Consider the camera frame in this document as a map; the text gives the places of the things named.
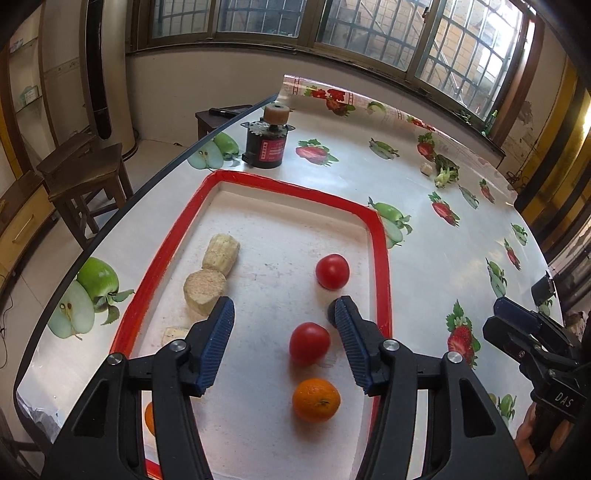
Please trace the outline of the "orange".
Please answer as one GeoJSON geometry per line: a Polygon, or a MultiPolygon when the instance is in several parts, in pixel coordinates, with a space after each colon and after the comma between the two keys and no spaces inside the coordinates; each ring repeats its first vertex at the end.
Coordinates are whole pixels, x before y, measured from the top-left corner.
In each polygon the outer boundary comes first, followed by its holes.
{"type": "Polygon", "coordinates": [[[341,406],[339,390],[322,378],[304,380],[294,389],[295,416],[308,423],[325,423],[335,416],[341,406]]]}
{"type": "Polygon", "coordinates": [[[155,435],[155,425],[154,425],[154,417],[153,417],[153,404],[152,402],[148,402],[144,408],[144,423],[149,431],[149,433],[154,436],[155,435]]]}

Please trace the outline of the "beige block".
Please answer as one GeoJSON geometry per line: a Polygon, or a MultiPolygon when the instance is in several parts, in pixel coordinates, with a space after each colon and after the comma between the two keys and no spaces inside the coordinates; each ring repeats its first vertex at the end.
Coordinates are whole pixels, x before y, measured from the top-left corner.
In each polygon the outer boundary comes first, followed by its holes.
{"type": "Polygon", "coordinates": [[[189,329],[184,327],[166,327],[161,338],[161,345],[165,346],[174,340],[183,340],[188,332],[189,329]]]}
{"type": "Polygon", "coordinates": [[[231,235],[213,235],[204,253],[201,268],[217,271],[227,277],[238,259],[239,248],[238,240],[231,235]]]}
{"type": "Polygon", "coordinates": [[[225,287],[226,278],[221,272],[202,269],[186,277],[183,295],[191,310],[201,316],[208,316],[224,294],[225,287]]]}

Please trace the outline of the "red tomato with stem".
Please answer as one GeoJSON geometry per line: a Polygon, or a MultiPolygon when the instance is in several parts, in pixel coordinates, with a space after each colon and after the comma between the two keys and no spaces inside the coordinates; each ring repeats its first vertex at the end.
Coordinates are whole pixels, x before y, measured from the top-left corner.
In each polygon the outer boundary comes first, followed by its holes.
{"type": "Polygon", "coordinates": [[[318,284],[327,290],[342,289],[349,282],[349,263],[339,254],[322,257],[315,266],[315,278],[318,284]]]}

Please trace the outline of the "black motor with shaft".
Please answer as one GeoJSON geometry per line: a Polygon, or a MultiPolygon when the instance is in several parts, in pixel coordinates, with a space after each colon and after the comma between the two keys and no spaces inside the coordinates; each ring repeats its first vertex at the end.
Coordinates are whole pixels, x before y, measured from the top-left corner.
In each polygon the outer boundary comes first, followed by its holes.
{"type": "Polygon", "coordinates": [[[555,294],[555,285],[549,272],[546,272],[536,283],[531,287],[531,295],[536,306],[544,304],[551,299],[555,294]]]}

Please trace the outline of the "fruit print tablecloth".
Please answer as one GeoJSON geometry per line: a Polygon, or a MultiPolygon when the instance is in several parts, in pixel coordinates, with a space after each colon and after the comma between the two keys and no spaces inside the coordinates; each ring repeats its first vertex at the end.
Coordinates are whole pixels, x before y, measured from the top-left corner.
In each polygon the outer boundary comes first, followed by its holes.
{"type": "Polygon", "coordinates": [[[209,167],[198,153],[161,170],[154,185],[116,221],[94,250],[118,276],[128,297],[117,320],[88,317],[74,336],[44,329],[16,388],[21,415],[46,442],[56,439],[84,387],[112,350],[120,321],[168,232],[204,178],[242,172],[311,188],[360,203],[377,215],[388,252],[391,335],[411,350],[444,355],[463,323],[474,337],[474,371],[510,432],[531,406],[532,384],[518,364],[488,343],[485,321],[500,295],[532,309],[532,285],[547,270],[538,244],[506,180],[485,160],[436,134],[435,149],[459,167],[457,183],[437,188],[423,175],[423,129],[406,115],[353,97],[339,116],[304,85],[287,79],[294,130],[279,167],[260,170],[229,160],[209,167]]]}

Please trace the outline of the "green leafy vegetable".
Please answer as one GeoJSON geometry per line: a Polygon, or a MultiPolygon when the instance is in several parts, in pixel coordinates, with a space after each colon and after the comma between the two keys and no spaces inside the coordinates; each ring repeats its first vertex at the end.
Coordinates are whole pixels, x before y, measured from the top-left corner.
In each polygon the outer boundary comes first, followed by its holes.
{"type": "Polygon", "coordinates": [[[445,188],[448,184],[459,180],[460,167],[448,157],[437,154],[435,157],[437,176],[434,183],[437,188],[445,188]]]}

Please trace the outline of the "small beige cube by vegetable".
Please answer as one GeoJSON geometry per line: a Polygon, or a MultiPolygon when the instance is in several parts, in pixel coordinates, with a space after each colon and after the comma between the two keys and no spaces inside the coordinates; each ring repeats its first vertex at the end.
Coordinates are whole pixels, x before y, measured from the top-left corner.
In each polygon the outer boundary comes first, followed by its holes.
{"type": "Polygon", "coordinates": [[[422,172],[423,175],[427,176],[427,177],[431,177],[434,175],[435,172],[435,168],[434,165],[430,162],[424,162],[421,167],[420,170],[422,172]]]}

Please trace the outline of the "green bottle on windowsill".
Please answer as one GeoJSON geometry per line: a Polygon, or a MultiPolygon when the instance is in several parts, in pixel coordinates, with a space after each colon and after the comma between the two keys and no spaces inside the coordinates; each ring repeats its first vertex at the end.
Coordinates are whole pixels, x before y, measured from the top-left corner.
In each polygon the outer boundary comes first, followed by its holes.
{"type": "Polygon", "coordinates": [[[492,129],[496,122],[498,116],[498,110],[494,110],[488,117],[485,125],[485,130],[483,131],[483,135],[487,138],[491,136],[492,129]]]}

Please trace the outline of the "wooden stool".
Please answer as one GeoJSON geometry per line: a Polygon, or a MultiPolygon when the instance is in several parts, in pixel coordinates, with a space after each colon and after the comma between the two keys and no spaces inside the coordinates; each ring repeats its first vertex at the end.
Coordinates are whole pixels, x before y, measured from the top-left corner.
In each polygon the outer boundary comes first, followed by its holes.
{"type": "Polygon", "coordinates": [[[75,134],[37,165],[53,204],[81,247],[99,232],[96,218],[119,210],[133,196],[122,145],[101,147],[90,131],[75,134]]]}

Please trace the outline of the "black red motor with cork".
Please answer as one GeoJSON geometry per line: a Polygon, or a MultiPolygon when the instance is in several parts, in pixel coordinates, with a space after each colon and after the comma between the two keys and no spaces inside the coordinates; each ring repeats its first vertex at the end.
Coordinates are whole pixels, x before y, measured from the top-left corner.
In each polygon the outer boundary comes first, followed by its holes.
{"type": "Polygon", "coordinates": [[[256,121],[240,124],[246,129],[246,147],[242,160],[253,168],[273,169],[283,162],[287,135],[294,130],[288,124],[290,108],[271,103],[263,109],[263,116],[256,121]]]}

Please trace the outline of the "tall white air conditioner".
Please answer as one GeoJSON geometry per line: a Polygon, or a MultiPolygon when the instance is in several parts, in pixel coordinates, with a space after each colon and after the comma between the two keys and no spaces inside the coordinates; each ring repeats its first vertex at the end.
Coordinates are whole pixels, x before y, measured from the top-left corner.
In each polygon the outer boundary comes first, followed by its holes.
{"type": "Polygon", "coordinates": [[[101,147],[119,143],[125,160],[137,151],[127,89],[127,13],[126,1],[83,1],[79,29],[81,81],[90,129],[101,147]]]}

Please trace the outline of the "wooden wall shelf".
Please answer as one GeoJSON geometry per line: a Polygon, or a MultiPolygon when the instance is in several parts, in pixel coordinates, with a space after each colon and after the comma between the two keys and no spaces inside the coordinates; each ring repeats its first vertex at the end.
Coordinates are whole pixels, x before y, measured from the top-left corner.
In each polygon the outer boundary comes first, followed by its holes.
{"type": "Polygon", "coordinates": [[[15,178],[58,146],[43,72],[44,13],[37,7],[1,49],[1,143],[15,178]]]}

